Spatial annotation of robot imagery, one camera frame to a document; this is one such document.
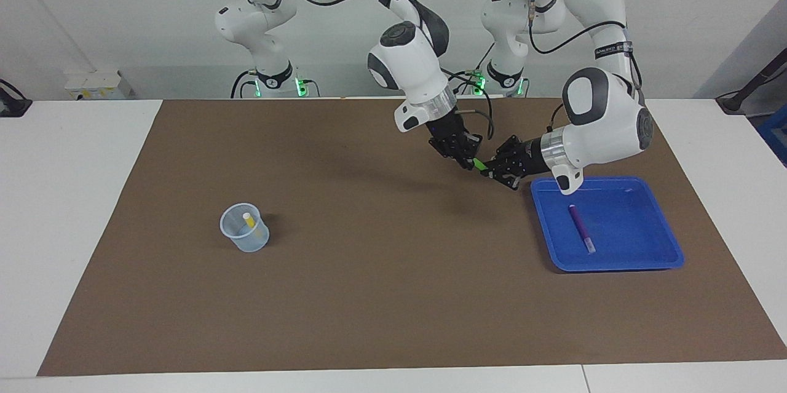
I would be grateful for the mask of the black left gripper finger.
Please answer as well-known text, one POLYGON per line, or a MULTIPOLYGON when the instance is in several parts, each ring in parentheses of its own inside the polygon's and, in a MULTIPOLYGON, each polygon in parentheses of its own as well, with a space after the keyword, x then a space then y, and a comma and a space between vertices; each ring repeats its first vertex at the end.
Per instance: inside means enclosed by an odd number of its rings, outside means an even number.
POLYGON ((512 135, 504 141, 494 155, 495 163, 520 163, 522 161, 523 142, 512 135))
POLYGON ((520 188, 520 182, 524 177, 523 169, 517 164, 495 163, 495 161, 480 162, 480 173, 514 191, 520 188))

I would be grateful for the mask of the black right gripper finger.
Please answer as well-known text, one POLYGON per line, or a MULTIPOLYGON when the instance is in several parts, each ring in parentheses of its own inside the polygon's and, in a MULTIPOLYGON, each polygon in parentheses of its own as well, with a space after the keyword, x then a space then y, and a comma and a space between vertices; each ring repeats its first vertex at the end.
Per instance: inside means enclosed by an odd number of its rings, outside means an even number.
POLYGON ((455 138, 430 138, 429 144, 442 157, 452 159, 460 166, 463 166, 463 149, 455 138))
POLYGON ((458 138, 460 153, 458 163, 464 169, 473 170, 475 168, 476 155, 478 154, 478 150, 480 150, 482 142, 483 136, 479 134, 470 134, 469 132, 464 132, 464 134, 458 138))

